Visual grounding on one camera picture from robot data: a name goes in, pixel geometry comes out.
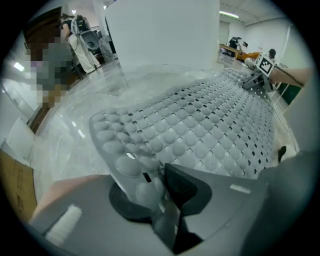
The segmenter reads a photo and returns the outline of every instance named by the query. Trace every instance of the ceiling light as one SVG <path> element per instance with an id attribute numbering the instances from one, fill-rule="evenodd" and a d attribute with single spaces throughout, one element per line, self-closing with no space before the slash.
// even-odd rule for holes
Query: ceiling light
<path id="1" fill-rule="evenodd" d="M 231 17 L 234 17 L 234 18 L 239 18 L 238 15 L 235 15 L 235 14 L 232 14 L 232 13 L 229 13 L 229 12 L 225 12 L 225 11 L 219 11 L 220 14 L 224 14 L 224 15 L 228 15 L 228 16 L 231 16 Z"/>
<path id="2" fill-rule="evenodd" d="M 25 67 L 22 66 L 19 62 L 16 62 L 13 66 L 14 66 L 17 70 L 20 70 L 21 72 L 25 70 Z"/>

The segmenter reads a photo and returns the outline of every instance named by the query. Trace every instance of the ceiling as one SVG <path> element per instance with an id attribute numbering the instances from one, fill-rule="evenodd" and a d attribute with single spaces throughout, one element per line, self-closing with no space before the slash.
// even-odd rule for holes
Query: ceiling
<path id="1" fill-rule="evenodd" d="M 107 7 L 114 2 L 114 0 L 98 0 L 98 1 L 103 2 L 103 4 Z M 69 7 L 72 6 L 72 8 L 75 8 L 75 9 L 93 8 L 92 0 L 65 0 L 65 3 L 69 5 Z"/>
<path id="2" fill-rule="evenodd" d="M 220 0 L 220 11 L 239 16 L 235 20 L 242 22 L 244 25 L 286 17 L 269 0 Z"/>

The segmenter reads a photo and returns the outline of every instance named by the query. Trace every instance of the door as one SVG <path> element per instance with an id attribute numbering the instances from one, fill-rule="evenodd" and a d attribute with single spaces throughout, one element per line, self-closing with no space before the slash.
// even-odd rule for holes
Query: door
<path id="1" fill-rule="evenodd" d="M 224 22 L 220 20 L 219 22 L 219 34 L 218 34 L 218 40 L 220 44 L 226 45 L 228 43 L 228 37 L 229 37 L 229 24 L 228 22 Z"/>

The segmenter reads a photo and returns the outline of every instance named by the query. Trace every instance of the white label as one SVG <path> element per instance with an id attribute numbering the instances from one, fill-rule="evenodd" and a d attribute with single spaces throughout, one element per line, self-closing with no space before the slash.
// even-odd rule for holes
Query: white label
<path id="1" fill-rule="evenodd" d="M 242 192 L 242 193 L 246 193 L 246 194 L 250 194 L 251 193 L 251 189 L 250 188 L 247 188 L 247 187 L 244 187 L 244 186 L 235 185 L 235 184 L 232 184 L 230 186 L 230 189 L 236 190 L 236 191 L 239 191 L 239 192 Z"/>
<path id="2" fill-rule="evenodd" d="M 161 212 L 164 213 L 166 209 L 161 202 L 159 203 L 159 207 L 160 207 Z"/>

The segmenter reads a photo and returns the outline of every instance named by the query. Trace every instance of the human arm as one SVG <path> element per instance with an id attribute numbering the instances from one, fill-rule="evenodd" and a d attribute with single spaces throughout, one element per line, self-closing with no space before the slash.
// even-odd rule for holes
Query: human arm
<path id="1" fill-rule="evenodd" d="M 311 77 L 312 73 L 314 72 L 313 68 L 283 68 L 283 71 L 291 75 L 295 78 L 295 81 L 293 78 L 291 78 L 289 75 L 287 75 L 285 72 L 282 72 L 278 68 L 274 68 L 270 74 L 269 79 L 272 83 L 275 82 L 282 82 L 286 84 L 290 84 L 293 86 L 303 87 L 303 85 L 308 81 L 308 79 Z"/>
<path id="2" fill-rule="evenodd" d="M 62 25 L 62 28 L 63 28 L 63 32 L 64 32 L 64 38 L 68 39 L 68 37 L 70 36 L 70 33 L 71 33 L 68 24 L 64 23 Z"/>
<path id="3" fill-rule="evenodd" d="M 56 181 L 50 186 L 48 191 L 41 198 L 33 212 L 32 218 L 37 216 L 43 209 L 52 204 L 54 201 L 61 198 L 65 194 L 68 194 L 78 186 L 102 176 L 103 175 L 89 175 Z"/>
<path id="4" fill-rule="evenodd" d="M 242 41 L 242 39 L 239 37 L 239 39 L 236 42 L 236 46 L 239 46 L 239 50 L 242 52 L 242 45 L 244 44 L 244 41 Z"/>

